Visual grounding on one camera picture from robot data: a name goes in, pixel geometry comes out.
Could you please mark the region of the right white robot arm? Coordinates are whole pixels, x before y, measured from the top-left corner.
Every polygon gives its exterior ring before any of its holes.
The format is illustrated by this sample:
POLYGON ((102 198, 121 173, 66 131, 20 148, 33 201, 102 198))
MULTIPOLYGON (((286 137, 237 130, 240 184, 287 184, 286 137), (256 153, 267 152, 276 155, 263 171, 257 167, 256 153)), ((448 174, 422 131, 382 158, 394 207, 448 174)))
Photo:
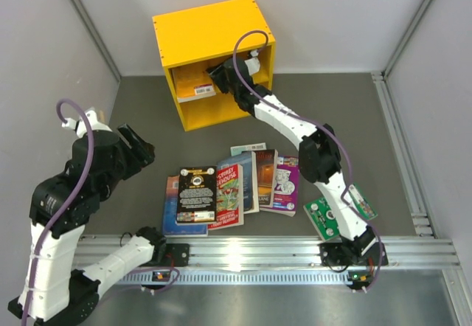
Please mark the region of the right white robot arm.
POLYGON ((354 266, 372 261, 379 271, 386 252, 375 228, 361 215, 350 190, 353 188, 346 150, 328 125, 301 117, 265 86, 254 83, 257 58, 243 60, 238 56, 210 66, 206 73, 223 94, 230 94, 238 107, 281 133, 298 150, 299 172, 314 184, 338 224, 341 242, 331 261, 354 266))

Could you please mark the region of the brown Edward Tulane book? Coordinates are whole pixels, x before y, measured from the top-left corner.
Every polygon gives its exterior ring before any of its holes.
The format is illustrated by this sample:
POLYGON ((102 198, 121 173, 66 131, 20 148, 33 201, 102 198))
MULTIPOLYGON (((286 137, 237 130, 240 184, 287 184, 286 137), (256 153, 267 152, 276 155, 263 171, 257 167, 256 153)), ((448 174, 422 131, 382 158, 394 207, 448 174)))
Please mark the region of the brown Edward Tulane book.
POLYGON ((275 173, 278 151, 275 149, 256 150, 257 192, 260 209, 272 207, 274 201, 275 173))

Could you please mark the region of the orange Roald Dahl book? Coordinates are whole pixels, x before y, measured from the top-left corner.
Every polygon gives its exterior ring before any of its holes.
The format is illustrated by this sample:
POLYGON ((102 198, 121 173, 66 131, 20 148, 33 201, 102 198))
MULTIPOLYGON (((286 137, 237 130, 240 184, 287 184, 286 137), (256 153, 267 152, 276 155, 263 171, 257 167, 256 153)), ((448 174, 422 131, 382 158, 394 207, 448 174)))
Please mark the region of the orange Roald Dahl book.
POLYGON ((201 64, 189 64, 172 70, 178 103, 187 103, 216 95, 207 68, 201 64))

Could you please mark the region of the red treehouse book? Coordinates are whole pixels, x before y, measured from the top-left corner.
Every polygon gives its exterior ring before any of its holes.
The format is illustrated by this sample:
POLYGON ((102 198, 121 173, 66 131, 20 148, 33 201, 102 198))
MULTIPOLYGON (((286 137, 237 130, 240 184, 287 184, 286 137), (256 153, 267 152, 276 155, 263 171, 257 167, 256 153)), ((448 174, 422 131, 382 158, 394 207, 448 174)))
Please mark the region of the red treehouse book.
POLYGON ((225 229, 244 224, 243 168, 240 164, 222 167, 217 174, 215 222, 208 230, 225 229))

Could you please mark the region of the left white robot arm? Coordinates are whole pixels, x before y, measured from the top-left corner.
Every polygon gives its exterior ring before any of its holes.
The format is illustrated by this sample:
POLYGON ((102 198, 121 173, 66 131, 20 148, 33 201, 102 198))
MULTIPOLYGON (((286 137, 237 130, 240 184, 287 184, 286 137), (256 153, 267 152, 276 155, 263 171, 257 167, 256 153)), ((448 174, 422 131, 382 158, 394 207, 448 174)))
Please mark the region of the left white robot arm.
POLYGON ((97 307, 108 289, 144 264, 158 265, 167 255, 166 238, 145 226, 120 249, 83 269, 72 267, 78 241, 89 218, 110 198, 120 181, 153 163, 154 147, 129 125, 117 132, 103 126, 93 131, 94 152, 84 175, 89 135, 72 145, 63 172, 41 182, 30 207, 32 248, 24 290, 8 304, 9 311, 36 325, 78 325, 97 307))

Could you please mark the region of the dark blue cover book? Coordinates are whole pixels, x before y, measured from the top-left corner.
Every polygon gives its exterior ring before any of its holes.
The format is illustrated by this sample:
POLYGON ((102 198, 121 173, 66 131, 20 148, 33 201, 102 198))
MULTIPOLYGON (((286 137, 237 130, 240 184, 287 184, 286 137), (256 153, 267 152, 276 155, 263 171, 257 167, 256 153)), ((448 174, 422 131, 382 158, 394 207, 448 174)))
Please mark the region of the dark blue cover book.
POLYGON ((257 163, 254 151, 244 151, 236 156, 228 157, 217 163, 218 169, 233 164, 240 164, 243 168, 243 211, 244 214, 259 212, 259 195, 257 191, 257 163))

